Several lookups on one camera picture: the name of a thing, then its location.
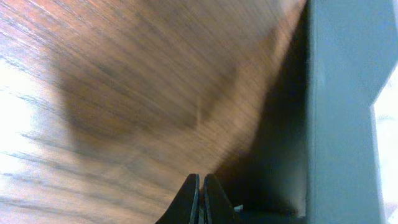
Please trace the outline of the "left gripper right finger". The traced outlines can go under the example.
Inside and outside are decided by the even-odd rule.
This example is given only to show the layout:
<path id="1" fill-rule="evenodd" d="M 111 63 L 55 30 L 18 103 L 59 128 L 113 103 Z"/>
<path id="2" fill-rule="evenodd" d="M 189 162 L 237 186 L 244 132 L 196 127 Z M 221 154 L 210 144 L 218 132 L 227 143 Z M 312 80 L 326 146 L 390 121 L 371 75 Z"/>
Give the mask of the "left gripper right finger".
<path id="1" fill-rule="evenodd" d="M 204 212 L 206 224 L 242 223 L 214 174 L 205 177 Z"/>

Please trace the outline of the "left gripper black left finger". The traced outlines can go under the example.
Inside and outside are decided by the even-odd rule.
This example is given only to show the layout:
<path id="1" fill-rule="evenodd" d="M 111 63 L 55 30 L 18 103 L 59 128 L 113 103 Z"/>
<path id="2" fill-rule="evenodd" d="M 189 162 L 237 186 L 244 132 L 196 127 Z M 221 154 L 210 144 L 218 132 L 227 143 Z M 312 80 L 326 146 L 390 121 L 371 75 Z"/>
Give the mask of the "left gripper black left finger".
<path id="1" fill-rule="evenodd" d="M 165 213 L 156 224 L 197 224 L 199 217 L 200 177 L 189 174 Z"/>

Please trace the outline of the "dark green box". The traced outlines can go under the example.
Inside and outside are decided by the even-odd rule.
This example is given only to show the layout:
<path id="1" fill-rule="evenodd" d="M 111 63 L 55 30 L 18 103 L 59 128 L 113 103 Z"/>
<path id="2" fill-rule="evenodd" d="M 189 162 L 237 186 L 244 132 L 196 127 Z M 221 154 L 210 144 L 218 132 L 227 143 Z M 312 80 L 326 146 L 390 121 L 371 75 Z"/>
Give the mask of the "dark green box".
<path id="1" fill-rule="evenodd" d="M 397 63 L 392 0 L 289 1 L 282 54 L 228 192 L 243 223 L 382 223 L 374 101 Z"/>

